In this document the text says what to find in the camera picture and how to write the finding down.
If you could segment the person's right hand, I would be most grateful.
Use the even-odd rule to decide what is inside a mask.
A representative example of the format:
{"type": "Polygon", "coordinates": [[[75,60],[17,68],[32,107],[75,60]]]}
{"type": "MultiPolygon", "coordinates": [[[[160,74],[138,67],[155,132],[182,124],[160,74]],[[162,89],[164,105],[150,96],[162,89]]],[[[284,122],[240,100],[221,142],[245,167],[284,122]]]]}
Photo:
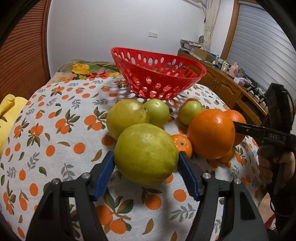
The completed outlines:
{"type": "Polygon", "coordinates": [[[293,152],[283,153],[281,157],[268,156],[269,146],[261,146],[257,151],[259,160],[259,178],[265,184],[271,184],[273,181],[273,163],[280,164],[284,167],[283,174],[277,179],[279,186],[284,187],[289,180],[295,175],[295,155],[293,152]]]}

